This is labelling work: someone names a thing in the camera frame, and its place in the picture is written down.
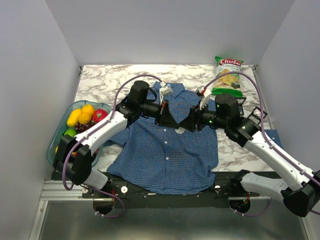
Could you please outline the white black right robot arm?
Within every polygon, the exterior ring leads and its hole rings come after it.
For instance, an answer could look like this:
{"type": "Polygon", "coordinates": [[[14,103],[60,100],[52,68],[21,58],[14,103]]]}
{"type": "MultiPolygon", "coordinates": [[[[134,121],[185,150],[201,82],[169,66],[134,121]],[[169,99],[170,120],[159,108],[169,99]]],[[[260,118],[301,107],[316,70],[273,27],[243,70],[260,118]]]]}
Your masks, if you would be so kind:
{"type": "Polygon", "coordinates": [[[270,197],[283,202],[296,216],[306,217],[320,200],[320,173],[295,160],[260,125],[244,117],[237,98],[224,93],[214,101],[214,111],[199,102],[179,126],[190,132],[205,126],[223,129],[231,141],[258,156],[279,175],[279,178],[268,178],[241,170],[231,179],[230,191],[236,196],[250,192],[270,197]]]}

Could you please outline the blue checked shirt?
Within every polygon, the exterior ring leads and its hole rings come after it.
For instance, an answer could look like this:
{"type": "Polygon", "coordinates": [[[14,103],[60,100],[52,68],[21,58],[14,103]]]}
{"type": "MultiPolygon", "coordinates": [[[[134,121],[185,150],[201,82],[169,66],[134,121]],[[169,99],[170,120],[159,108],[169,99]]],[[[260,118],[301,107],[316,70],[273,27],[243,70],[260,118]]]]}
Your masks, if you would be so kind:
{"type": "Polygon", "coordinates": [[[141,117],[105,144],[122,147],[107,172],[150,192],[196,194],[215,182],[218,139],[209,127],[179,134],[156,126],[153,118],[141,117]]]}

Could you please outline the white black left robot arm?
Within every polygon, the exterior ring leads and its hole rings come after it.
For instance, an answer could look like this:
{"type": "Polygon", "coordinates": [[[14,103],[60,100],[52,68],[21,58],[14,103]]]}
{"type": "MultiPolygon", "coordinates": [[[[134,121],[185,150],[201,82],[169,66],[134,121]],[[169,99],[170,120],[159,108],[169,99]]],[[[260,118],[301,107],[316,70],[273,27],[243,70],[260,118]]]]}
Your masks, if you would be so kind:
{"type": "Polygon", "coordinates": [[[160,83],[159,93],[154,99],[148,99],[151,90],[145,81],[133,77],[134,82],[129,94],[120,103],[115,102],[112,111],[83,133],[61,138],[53,161],[53,168],[61,173],[62,183],[70,180],[73,185],[87,185],[101,198],[107,197],[111,191],[109,178],[102,172],[92,168],[93,154],[107,140],[123,131],[140,117],[154,118],[157,126],[178,129],[179,125],[169,110],[169,103],[164,99],[172,93],[171,87],[160,83]]]}

